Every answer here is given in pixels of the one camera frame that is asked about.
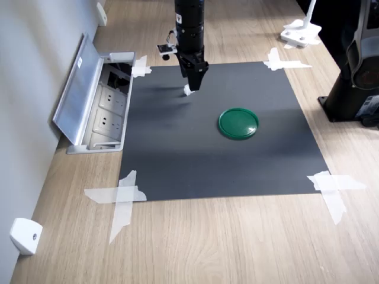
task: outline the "masking tape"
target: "masking tape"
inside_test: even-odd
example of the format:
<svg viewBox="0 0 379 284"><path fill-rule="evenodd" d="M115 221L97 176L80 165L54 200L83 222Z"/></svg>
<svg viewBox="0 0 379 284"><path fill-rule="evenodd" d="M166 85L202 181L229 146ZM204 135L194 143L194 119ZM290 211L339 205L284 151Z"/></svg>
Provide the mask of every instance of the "masking tape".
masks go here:
<svg viewBox="0 0 379 284"><path fill-rule="evenodd" d="M134 78L139 76L144 77L145 74L150 74L152 72L150 66L146 66L147 55L142 56L140 59L137 59L134 63L134 66L131 68L131 74Z"/></svg>
<svg viewBox="0 0 379 284"><path fill-rule="evenodd" d="M85 189L84 194L98 204L115 203L109 244L123 227L130 224L133 201L146 201L146 195L136 186L137 172L132 170L118 181L117 188Z"/></svg>
<svg viewBox="0 0 379 284"><path fill-rule="evenodd" d="M270 53L267 54L268 61L265 61L264 64L270 68L272 71L282 69L282 68L310 68L311 65L306 65L301 61L281 61L279 57L279 52L276 47L273 47L270 50Z"/></svg>
<svg viewBox="0 0 379 284"><path fill-rule="evenodd" d="M331 175L329 171L316 173L308 176L313 182L314 189L321 191L325 204L332 216L334 224L338 224L347 208L343 203L339 191L341 190L361 190L366 186L347 175Z"/></svg>

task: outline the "wooden table surface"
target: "wooden table surface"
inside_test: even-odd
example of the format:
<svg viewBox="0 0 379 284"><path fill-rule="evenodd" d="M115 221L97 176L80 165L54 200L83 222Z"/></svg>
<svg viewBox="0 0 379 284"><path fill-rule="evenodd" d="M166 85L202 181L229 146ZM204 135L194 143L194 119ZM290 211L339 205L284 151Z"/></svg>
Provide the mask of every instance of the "wooden table surface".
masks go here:
<svg viewBox="0 0 379 284"><path fill-rule="evenodd" d="M174 0L108 0L105 11L99 51L177 64L155 47L174 27ZM379 131L328 122L317 97L339 69L326 47L278 41L283 25L303 17L295 0L205 0L205 58L263 61L277 47L283 60L313 66L285 72L331 173L368 186L341 192L348 212L338 225L320 194L145 202L109 245L114 205L83 190L116 186L121 153L67 155L63 139L33 215L43 226L37 254L20 257L12 282L379 283Z"/></svg>

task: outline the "power socket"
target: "power socket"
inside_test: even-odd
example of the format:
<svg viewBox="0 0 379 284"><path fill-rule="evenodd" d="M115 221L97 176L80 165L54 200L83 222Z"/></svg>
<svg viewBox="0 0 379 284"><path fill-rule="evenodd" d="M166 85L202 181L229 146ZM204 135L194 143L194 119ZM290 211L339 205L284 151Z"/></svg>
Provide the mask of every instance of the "power socket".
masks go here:
<svg viewBox="0 0 379 284"><path fill-rule="evenodd" d="M122 93L103 86L99 106L107 111L122 115L126 107L126 97Z"/></svg>
<svg viewBox="0 0 379 284"><path fill-rule="evenodd" d="M96 113L94 132L121 141L122 118L110 111L99 108Z"/></svg>

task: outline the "white wall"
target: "white wall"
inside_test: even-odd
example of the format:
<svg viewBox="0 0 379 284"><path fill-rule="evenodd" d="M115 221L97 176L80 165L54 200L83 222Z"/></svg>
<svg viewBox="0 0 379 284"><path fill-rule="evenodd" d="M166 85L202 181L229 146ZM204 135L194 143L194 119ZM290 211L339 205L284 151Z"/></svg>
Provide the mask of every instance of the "white wall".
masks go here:
<svg viewBox="0 0 379 284"><path fill-rule="evenodd" d="M79 40L95 35L95 3L0 3L0 283L10 281L18 257L12 222L31 218L58 143L51 118Z"/></svg>

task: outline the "green plastic lid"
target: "green plastic lid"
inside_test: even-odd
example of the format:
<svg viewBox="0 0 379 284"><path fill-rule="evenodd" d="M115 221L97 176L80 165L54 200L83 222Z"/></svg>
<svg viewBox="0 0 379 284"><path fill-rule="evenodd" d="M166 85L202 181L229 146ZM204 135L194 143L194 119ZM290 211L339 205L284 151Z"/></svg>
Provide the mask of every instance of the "green plastic lid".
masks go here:
<svg viewBox="0 0 379 284"><path fill-rule="evenodd" d="M244 108L230 108L219 117L221 133L234 140L252 137L258 126L258 117L252 111Z"/></svg>

